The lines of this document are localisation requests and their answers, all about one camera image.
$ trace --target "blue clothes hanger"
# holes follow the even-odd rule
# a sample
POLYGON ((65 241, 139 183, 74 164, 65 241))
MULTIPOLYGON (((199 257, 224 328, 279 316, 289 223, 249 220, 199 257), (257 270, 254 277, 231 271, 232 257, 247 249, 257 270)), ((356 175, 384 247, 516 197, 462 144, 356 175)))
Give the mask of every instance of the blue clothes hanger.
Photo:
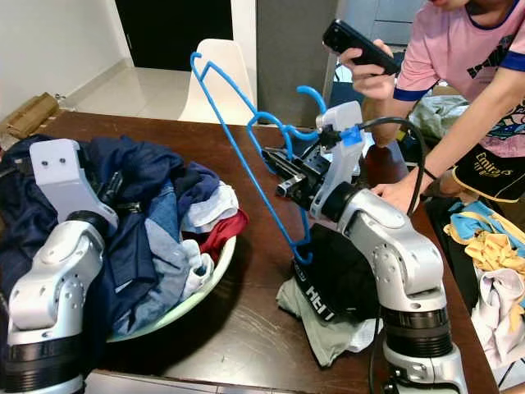
MULTIPOLYGON (((190 64, 191 69, 197 78, 197 81, 200 84, 200 87, 202 88, 204 94, 206 95, 206 98, 208 99, 208 102, 212 106, 213 111, 215 112, 215 115, 217 116, 217 119, 221 123, 222 129, 226 133, 226 137, 230 141, 231 146, 233 146, 235 153, 237 153, 237 156, 239 157, 239 160, 245 169, 245 171, 248 173, 248 176, 250 180, 253 182, 253 185, 257 189, 257 192, 261 196, 262 200, 264 201, 264 204, 267 206, 268 210, 270 211, 270 214, 273 217, 273 220, 277 223, 277 226, 279 227, 279 230, 281 230, 281 233, 283 237, 285 237, 286 242, 288 242, 288 245, 292 249, 294 253, 294 257, 302 264, 310 264, 312 262, 312 253, 309 253, 306 258, 301 256, 299 252, 297 251, 298 246, 307 244, 310 242, 310 230, 308 227, 308 213, 305 209, 299 208, 300 215, 301 215, 301 221, 303 223, 304 228, 304 238, 301 241, 293 241, 290 237, 290 234, 288 234, 288 231, 286 230, 284 224, 279 219, 279 216, 277 216, 276 210, 273 208, 272 203, 270 203, 270 200, 266 196, 266 193, 263 191, 263 188, 260 186, 259 182, 257 181, 257 178, 253 174, 251 168, 249 167, 248 163, 246 162, 246 159, 244 158, 243 153, 241 152, 239 145, 236 143, 235 138, 230 132, 230 129, 228 128, 228 125, 224 122, 224 119, 222 118, 221 113, 219 112, 217 105, 215 104, 215 101, 213 100, 212 95, 210 94, 208 87, 204 83, 204 78, 206 77, 207 73, 210 71, 210 69, 214 70, 217 74, 219 74, 228 84, 231 86, 231 88, 242 98, 246 106, 250 109, 250 111, 253 114, 252 119, 248 122, 246 125, 246 131, 249 135, 249 138, 251 139, 254 148, 256 149, 258 155, 263 158, 262 154, 262 148, 259 142, 257 141, 257 137, 253 133, 253 125, 259 121, 259 120, 267 120, 270 123, 273 123, 279 128, 279 131, 281 132, 281 135, 283 139, 285 140, 285 150, 286 155, 288 159, 292 159, 293 155, 293 144, 291 136, 297 138, 298 140, 306 140, 306 141, 314 141, 317 139, 317 133, 303 133, 301 131, 297 131, 295 127, 292 125, 284 125, 279 119, 274 117, 269 112, 264 111, 258 111, 256 107, 249 101, 248 97, 246 97, 246 94, 243 93, 243 91, 239 88, 239 86, 230 78, 229 75, 227 75, 217 64, 215 64, 212 61, 208 61, 206 65, 204 66, 202 72, 199 72, 197 70, 197 67, 195 66, 195 59, 200 58, 203 55, 201 53, 194 52, 191 54, 190 57, 190 64)), ((299 86, 297 88, 297 92, 300 94, 307 94, 311 96, 317 103, 319 107, 319 111, 321 114, 326 112, 326 104, 324 100, 322 99, 322 96, 312 87, 310 86, 299 86)), ((268 170, 273 173, 271 168, 267 165, 268 170)))

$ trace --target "smartphone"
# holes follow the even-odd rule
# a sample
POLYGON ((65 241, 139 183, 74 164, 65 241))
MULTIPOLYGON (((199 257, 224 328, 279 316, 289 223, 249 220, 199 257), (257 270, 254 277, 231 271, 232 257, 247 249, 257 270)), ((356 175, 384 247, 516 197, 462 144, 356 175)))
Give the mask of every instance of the smartphone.
POLYGON ((362 49, 363 54, 353 59, 353 62, 355 64, 377 64, 385 69, 383 74, 390 76, 400 70, 393 57, 388 56, 372 41, 340 19, 334 20, 328 26, 322 36, 322 43, 338 55, 341 55, 348 48, 362 49))

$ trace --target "grey cabinet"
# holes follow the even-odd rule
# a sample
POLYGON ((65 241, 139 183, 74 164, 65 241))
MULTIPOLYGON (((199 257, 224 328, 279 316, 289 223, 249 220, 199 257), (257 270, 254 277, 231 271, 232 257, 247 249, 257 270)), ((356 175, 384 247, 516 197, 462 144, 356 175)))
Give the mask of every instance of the grey cabinet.
POLYGON ((339 17, 370 39, 406 45, 412 22, 426 0, 340 0, 339 17))
POLYGON ((315 126, 316 103, 299 85, 323 91, 328 51, 322 34, 336 16, 337 0, 258 0, 258 109, 284 123, 315 126))

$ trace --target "pile of clothes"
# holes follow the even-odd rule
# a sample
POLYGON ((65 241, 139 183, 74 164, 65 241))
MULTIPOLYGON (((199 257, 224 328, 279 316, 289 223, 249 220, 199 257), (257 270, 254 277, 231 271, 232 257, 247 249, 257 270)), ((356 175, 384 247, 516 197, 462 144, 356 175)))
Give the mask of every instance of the pile of clothes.
POLYGON ((409 120, 422 134, 441 140, 468 108, 468 101, 459 95, 425 96, 409 115, 409 120))
MULTIPOLYGON (((0 162, 0 216, 6 224, 0 240, 0 290, 6 299, 57 225, 57 214, 28 165, 30 145, 50 139, 35 135, 22 140, 0 162)), ((84 306, 83 367, 88 373, 108 335, 136 332, 206 283, 222 247, 244 229, 248 217, 217 174, 197 163, 185 166, 167 147, 127 137, 95 138, 80 146, 88 159, 86 170, 98 182, 108 182, 116 171, 124 177, 114 207, 119 227, 106 239, 102 272, 84 306)), ((3 328, 0 367, 6 335, 3 328)))
POLYGON ((302 320, 317 362, 328 367, 372 343, 379 301, 370 264, 347 238, 318 223, 310 237, 298 251, 311 253, 312 262, 293 262, 294 277, 279 289, 277 304, 302 320))
POLYGON ((479 298, 472 323, 491 367, 525 357, 525 234, 482 202, 450 208, 444 231, 472 258, 479 298))

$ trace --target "wooden table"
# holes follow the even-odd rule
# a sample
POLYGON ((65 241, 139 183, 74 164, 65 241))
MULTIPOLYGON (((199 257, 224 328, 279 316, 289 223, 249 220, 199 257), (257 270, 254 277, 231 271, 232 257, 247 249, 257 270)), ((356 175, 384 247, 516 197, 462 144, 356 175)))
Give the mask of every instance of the wooden table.
MULTIPOLYGON (((231 130, 262 187, 273 196, 278 179, 267 172, 251 148, 244 128, 233 126, 231 130)), ((232 185, 250 216, 250 224, 238 237, 231 265, 210 296, 158 332, 109 345, 103 369, 279 391, 367 392, 369 350, 357 355, 346 352, 332 367, 321 369, 302 323, 277 308, 277 289, 291 276, 291 252, 219 125, 67 112, 47 128, 47 133, 78 140, 128 135, 169 146, 187 161, 210 167, 232 185)), ((257 133, 262 145, 281 144, 275 129, 261 127, 257 133)), ((372 147, 365 162, 371 185, 396 181, 406 173, 397 145, 388 149, 372 147)), ((296 238, 302 236, 293 203, 272 200, 290 233, 296 238)), ((439 245, 421 207, 413 217, 413 225, 439 245)), ((447 265, 444 281, 454 342, 461 350, 469 392, 497 393, 447 265)), ((380 362, 379 375, 384 375, 383 368, 380 362)))

